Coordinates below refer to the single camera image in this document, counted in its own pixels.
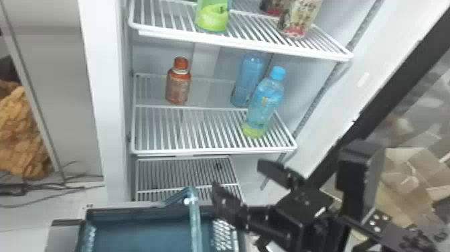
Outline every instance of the refrigerator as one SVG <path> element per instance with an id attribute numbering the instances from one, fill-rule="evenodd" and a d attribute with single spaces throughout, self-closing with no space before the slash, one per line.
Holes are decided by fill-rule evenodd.
<path id="1" fill-rule="evenodd" d="M 448 22 L 450 0 L 323 1 L 311 31 L 298 41 L 281 36 L 277 18 L 263 15 L 257 0 L 232 2 L 224 34 L 198 31 L 192 23 L 196 3 L 191 1 L 67 3 L 2 0 L 3 20 L 8 23 L 2 29 L 9 28 L 9 48 L 15 48 L 14 61 L 24 69 L 22 73 L 19 69 L 21 79 L 28 76 L 30 80 L 24 85 L 31 87 L 27 90 L 31 103 L 52 101 L 51 106 L 33 111 L 42 120 L 38 124 L 55 156 L 54 166 L 62 166 L 56 138 L 61 142 L 65 137 L 87 139 L 88 148 L 77 146 L 82 153 L 79 158 L 90 156 L 91 166 L 104 176 L 111 202 L 160 201 L 184 186 L 196 186 L 207 200 L 211 183 L 217 180 L 249 204 L 272 203 L 286 192 L 256 172 L 261 158 L 283 162 L 320 187 L 335 171 L 339 147 L 368 136 L 355 133 L 357 126 L 362 127 L 360 122 L 365 129 L 377 126 L 412 88 L 413 83 L 402 77 L 414 72 L 399 72 L 402 67 L 410 62 L 430 68 L 449 45 L 442 39 L 441 46 L 435 46 L 438 41 L 426 38 L 440 22 Z M 28 29 L 19 32 L 21 22 L 13 13 L 29 13 L 32 7 L 47 9 L 46 15 L 27 16 L 22 25 Z M 36 26 L 47 28 L 42 32 L 33 24 L 25 25 L 41 19 L 45 21 Z M 73 37 L 54 35 L 71 30 L 76 32 Z M 64 76 L 73 73 L 70 66 L 58 74 L 61 82 L 54 90 L 59 93 L 53 98 L 38 94 L 46 85 L 27 75 L 26 69 L 32 66 L 23 59 L 20 36 L 33 33 L 45 36 L 36 44 L 47 45 L 46 52 L 52 52 L 48 45 L 55 38 L 58 44 L 81 46 L 56 52 L 60 58 L 54 64 L 77 60 L 79 71 L 70 83 L 64 82 Z M 444 34 L 445 29 L 435 33 Z M 430 53 L 420 61 L 409 61 L 420 46 L 434 46 L 439 57 Z M 283 102 L 260 139 L 243 136 L 240 124 L 246 109 L 230 104 L 241 57 L 250 50 L 266 53 L 265 76 L 275 65 L 287 72 Z M 177 56 L 190 61 L 193 76 L 184 106 L 164 99 L 165 75 Z M 397 75 L 396 84 L 388 85 Z M 70 101 L 52 100 L 76 95 L 71 88 L 81 88 L 85 102 L 74 106 Z M 64 122 L 45 118 L 54 115 L 48 112 L 50 107 L 58 106 L 83 106 L 85 113 L 74 112 L 81 127 L 69 125 L 54 137 Z M 373 106 L 377 117 L 371 118 L 364 111 Z M 74 118 L 61 111 L 60 115 Z"/>

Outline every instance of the black cable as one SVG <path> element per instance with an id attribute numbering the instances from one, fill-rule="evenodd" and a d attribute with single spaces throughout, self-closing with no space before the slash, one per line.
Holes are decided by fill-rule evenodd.
<path id="1" fill-rule="evenodd" d="M 19 207 L 23 207 L 23 206 L 29 206 L 31 204 L 35 204 L 35 203 L 39 203 L 39 202 L 42 202 L 42 201 L 45 201 L 45 200 L 49 200 L 51 198 L 57 198 L 57 197 L 64 196 L 64 195 L 67 195 L 67 194 L 73 194 L 73 193 L 76 193 L 76 192 L 91 190 L 91 189 L 95 189 L 95 188 L 102 188 L 102 187 L 104 187 L 104 185 L 102 185 L 102 186 L 83 187 L 83 188 L 79 188 L 79 189 L 69 189 L 69 191 L 67 191 L 67 192 L 50 195 L 50 196 L 43 197 L 43 198 L 40 198 L 40 199 L 37 199 L 37 200 L 32 200 L 32 201 L 29 201 L 29 202 L 24 202 L 24 203 L 19 203 L 19 204 L 10 204 L 10 205 L 0 204 L 0 208 L 11 209 L 11 208 L 19 208 Z"/>

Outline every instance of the bottle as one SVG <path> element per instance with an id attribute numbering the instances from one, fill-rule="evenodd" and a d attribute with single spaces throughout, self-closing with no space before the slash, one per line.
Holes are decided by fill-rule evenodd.
<path id="1" fill-rule="evenodd" d="M 165 83 L 165 99 L 175 105 L 184 105 L 191 86 L 191 73 L 188 70 L 188 61 L 177 57 L 173 61 L 173 68 L 167 71 Z"/>
<path id="2" fill-rule="evenodd" d="M 246 107 L 258 82 L 265 71 L 264 54 L 251 52 L 242 57 L 236 84 L 231 93 L 231 103 L 236 107 Z"/>
<path id="3" fill-rule="evenodd" d="M 287 0 L 277 28 L 285 36 L 300 39 L 311 28 L 322 0 Z"/>
<path id="4" fill-rule="evenodd" d="M 285 73 L 281 66 L 274 66 L 270 76 L 264 78 L 256 87 L 248 106 L 246 121 L 241 127 L 246 136 L 258 138 L 266 132 L 285 92 L 281 84 Z"/>
<path id="5" fill-rule="evenodd" d="M 195 24 L 204 32 L 222 33 L 228 25 L 232 0 L 197 0 Z"/>

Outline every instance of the plastic bottle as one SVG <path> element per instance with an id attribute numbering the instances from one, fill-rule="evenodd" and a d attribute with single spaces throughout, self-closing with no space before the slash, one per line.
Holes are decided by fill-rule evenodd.
<path id="1" fill-rule="evenodd" d="M 236 107 L 246 107 L 258 82 L 265 71 L 265 55 L 251 52 L 242 57 L 236 84 L 231 94 L 231 103 Z"/>
<path id="2" fill-rule="evenodd" d="M 277 27 L 293 39 L 303 38 L 319 13 L 322 0 L 287 0 Z"/>
<path id="3" fill-rule="evenodd" d="M 285 73 L 285 69 L 281 66 L 274 66 L 270 76 L 264 78 L 256 87 L 248 106 L 247 119 L 242 124 L 242 132 L 246 136 L 258 138 L 266 132 L 272 115 L 285 93 L 281 83 Z"/>
<path id="4" fill-rule="evenodd" d="M 188 99 L 190 86 L 188 61 L 183 57 L 177 57 L 173 61 L 173 68 L 167 71 L 165 99 L 175 105 L 184 105 Z"/>

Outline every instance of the open refrigerator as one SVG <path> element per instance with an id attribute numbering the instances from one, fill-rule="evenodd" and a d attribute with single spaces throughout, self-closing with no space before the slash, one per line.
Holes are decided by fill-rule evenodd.
<path id="1" fill-rule="evenodd" d="M 193 1 L 2 0 L 1 28 L 54 167 L 79 159 L 100 170 L 111 202 L 160 201 L 185 186 L 208 199 L 216 180 L 249 204 L 272 203 L 285 192 L 265 185 L 257 160 L 314 179 L 332 173 L 322 163 L 355 122 L 367 121 L 361 113 L 450 1 L 324 1 L 301 40 L 284 38 L 259 4 L 233 1 L 228 30 L 206 34 L 192 23 Z M 287 72 L 285 98 L 260 139 L 243 136 L 246 109 L 230 103 L 249 50 L 265 52 L 265 76 L 274 65 Z M 177 56 L 190 61 L 193 76 L 184 106 L 164 99 Z M 75 89 L 83 84 L 85 100 Z M 92 118 L 79 117 L 90 109 Z M 80 134 L 85 125 L 94 130 Z"/>
<path id="2" fill-rule="evenodd" d="M 256 161 L 293 153 L 287 165 L 308 177 L 449 3 L 324 1 L 295 41 L 253 0 L 233 1 L 221 35 L 196 30 L 190 1 L 79 0 L 109 200 L 158 201 L 188 185 L 208 197 L 212 180 L 248 190 L 251 203 L 278 199 L 271 184 L 259 192 Z M 242 135 L 246 109 L 229 102 L 247 50 L 266 52 L 268 70 L 287 70 L 285 98 L 260 139 Z M 190 60 L 193 80 L 186 106 L 175 107 L 164 90 L 176 56 Z"/>

